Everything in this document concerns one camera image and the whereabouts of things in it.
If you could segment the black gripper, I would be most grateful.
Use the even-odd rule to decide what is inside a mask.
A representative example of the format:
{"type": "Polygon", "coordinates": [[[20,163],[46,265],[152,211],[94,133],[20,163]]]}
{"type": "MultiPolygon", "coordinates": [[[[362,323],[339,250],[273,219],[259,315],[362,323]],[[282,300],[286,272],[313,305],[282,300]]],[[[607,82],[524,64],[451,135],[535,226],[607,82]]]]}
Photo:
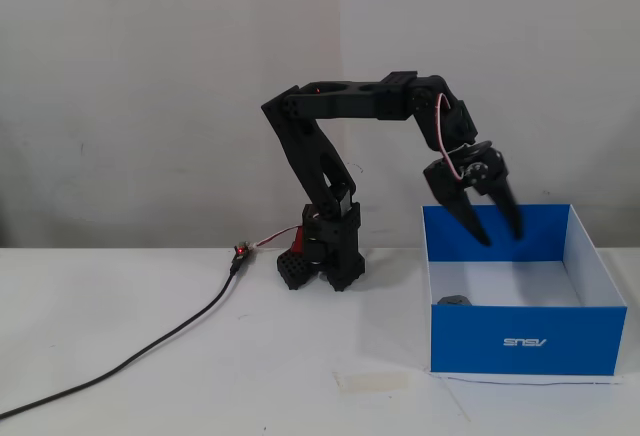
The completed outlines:
{"type": "Polygon", "coordinates": [[[492,142],[463,145],[447,156],[456,177],[443,160],[433,162],[423,171],[436,201],[480,244],[490,246],[490,238],[466,194],[467,188],[474,188],[494,202],[512,237],[520,240],[524,232],[522,214],[507,181],[508,169],[504,158],[492,142]]]}

